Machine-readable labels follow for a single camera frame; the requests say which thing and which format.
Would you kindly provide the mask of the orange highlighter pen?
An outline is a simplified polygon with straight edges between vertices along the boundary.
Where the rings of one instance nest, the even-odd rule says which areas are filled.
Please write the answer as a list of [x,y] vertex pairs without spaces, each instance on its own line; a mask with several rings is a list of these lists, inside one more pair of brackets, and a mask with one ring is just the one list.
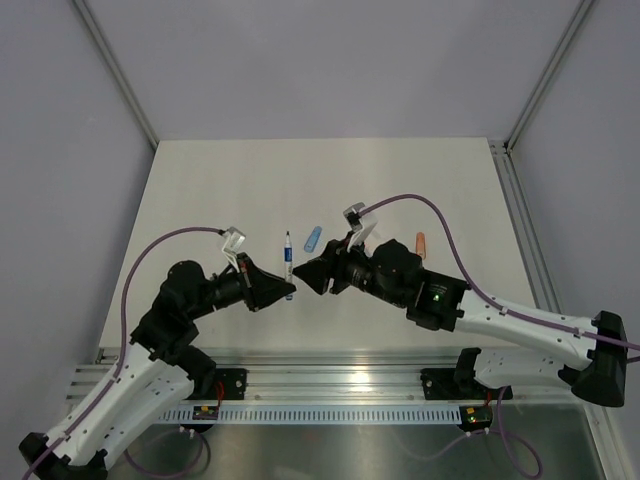
[[426,236],[423,232],[418,232],[415,236],[415,253],[422,260],[427,258]]

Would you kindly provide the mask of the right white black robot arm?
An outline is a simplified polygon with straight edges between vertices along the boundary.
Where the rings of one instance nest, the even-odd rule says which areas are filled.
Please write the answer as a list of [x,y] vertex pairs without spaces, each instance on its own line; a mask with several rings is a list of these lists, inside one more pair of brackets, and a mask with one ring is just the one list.
[[403,309],[421,328],[474,333],[520,347],[514,361],[480,347],[462,350],[453,380],[463,395],[538,384],[568,387],[579,399],[604,407],[625,402],[628,348],[615,313],[567,316],[513,304],[425,269],[421,257],[396,240],[372,254],[332,240],[292,273],[319,295],[354,287]]

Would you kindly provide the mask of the blue highlighter pen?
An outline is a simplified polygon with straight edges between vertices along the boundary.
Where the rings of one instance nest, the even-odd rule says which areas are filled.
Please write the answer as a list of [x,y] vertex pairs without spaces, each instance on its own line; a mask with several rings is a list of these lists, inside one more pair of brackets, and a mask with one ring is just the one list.
[[304,243],[303,250],[305,253],[313,253],[319,243],[322,234],[322,227],[315,226]]

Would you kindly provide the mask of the white blue-capped pen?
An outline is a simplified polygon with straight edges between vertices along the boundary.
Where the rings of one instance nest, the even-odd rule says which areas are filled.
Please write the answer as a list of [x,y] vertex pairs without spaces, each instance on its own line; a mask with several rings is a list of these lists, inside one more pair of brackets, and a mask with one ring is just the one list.
[[287,231],[285,235],[284,243],[284,266],[285,266],[285,280],[288,283],[293,282],[293,247],[291,243],[290,232]]

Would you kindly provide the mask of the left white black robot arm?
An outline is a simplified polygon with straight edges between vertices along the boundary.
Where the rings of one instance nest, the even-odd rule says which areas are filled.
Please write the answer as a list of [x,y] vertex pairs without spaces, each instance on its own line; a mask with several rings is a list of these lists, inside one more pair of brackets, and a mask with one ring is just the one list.
[[236,303],[256,312],[295,290],[244,253],[236,268],[211,278],[195,261],[172,266],[118,362],[57,426],[21,441],[27,473],[40,479],[106,478],[165,411],[214,392],[216,364],[192,344],[197,319]]

